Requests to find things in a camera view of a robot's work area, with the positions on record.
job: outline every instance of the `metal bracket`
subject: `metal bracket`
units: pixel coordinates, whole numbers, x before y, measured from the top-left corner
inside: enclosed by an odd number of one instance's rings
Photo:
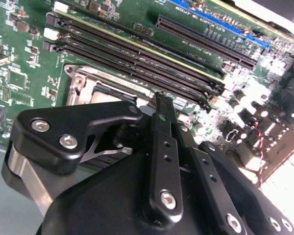
[[[191,132],[175,124],[179,156],[198,179],[198,192],[209,215],[213,230],[218,234],[246,235],[245,226],[229,197],[223,182],[208,154],[198,149]]]
[[[171,137],[170,116],[163,109],[168,101],[173,108],[171,99],[156,94],[157,112],[152,115],[149,148],[150,177],[143,204],[147,218],[161,228],[172,227],[183,215],[177,143]]]
[[[14,121],[11,141],[28,159],[67,174],[80,163],[89,135],[99,137],[112,125],[136,124],[142,117],[126,101],[26,110]]]
[[[211,142],[200,144],[216,166],[233,204],[257,235],[294,235],[294,226]]]

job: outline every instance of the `cable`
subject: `cable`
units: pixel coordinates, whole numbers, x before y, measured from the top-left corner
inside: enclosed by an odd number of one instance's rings
[[[254,127],[258,131],[258,138],[259,138],[258,149],[259,149],[260,168],[259,168],[259,171],[257,172],[257,177],[258,177],[257,187],[260,188],[261,185],[263,184],[263,170],[264,170],[264,168],[263,168],[262,160],[264,158],[264,150],[263,150],[264,138],[263,138],[263,132],[258,127],[258,122],[254,123]]]

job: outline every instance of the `black connector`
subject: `black connector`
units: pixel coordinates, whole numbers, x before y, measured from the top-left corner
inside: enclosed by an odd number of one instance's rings
[[[190,28],[187,28],[180,23],[170,20],[165,16],[159,15],[156,27],[201,47],[208,52],[214,53],[224,60],[231,61],[249,70],[253,70],[257,65],[256,60],[253,60],[236,50],[226,47],[225,45],[216,42]]]

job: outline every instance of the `blue pcie slot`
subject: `blue pcie slot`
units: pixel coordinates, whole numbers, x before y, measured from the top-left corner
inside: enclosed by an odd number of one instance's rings
[[[176,5],[180,6],[180,7],[183,7],[184,9],[186,9],[186,10],[188,10],[188,11],[190,11],[190,12],[196,14],[196,15],[199,15],[200,17],[202,17],[202,18],[204,18],[206,20],[209,20],[209,21],[211,21],[211,22],[213,22],[215,24],[218,24],[221,27],[226,28],[229,31],[239,35],[240,37],[246,38],[246,39],[252,41],[253,43],[256,43],[256,44],[261,45],[261,46],[266,47],[266,48],[270,47],[270,43],[259,40],[258,38],[255,38],[254,36],[252,36],[250,34],[243,34],[241,29],[238,28],[238,27],[235,27],[235,26],[232,26],[232,25],[230,25],[228,23],[225,23],[225,22],[223,22],[223,21],[221,21],[221,20],[219,20],[219,19],[217,19],[217,18],[215,18],[215,17],[213,17],[213,16],[211,16],[209,14],[203,13],[203,12],[198,11],[198,10],[191,9],[189,3],[187,3],[187,2],[183,2],[183,1],[180,1],[180,0],[170,0],[170,2],[176,4]]]

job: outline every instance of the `white connector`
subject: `white connector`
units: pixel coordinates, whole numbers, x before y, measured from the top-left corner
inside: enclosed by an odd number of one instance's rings
[[[69,10],[69,6],[68,6],[68,5],[65,5],[65,4],[63,4],[63,3],[59,2],[59,1],[56,1],[56,2],[54,3],[54,8],[53,8],[53,10],[54,10],[55,12],[57,12],[57,11],[62,11],[62,12],[64,12],[64,13],[67,13],[68,10]]]
[[[48,38],[52,41],[58,40],[59,31],[51,29],[51,28],[45,28],[44,30],[44,37]]]

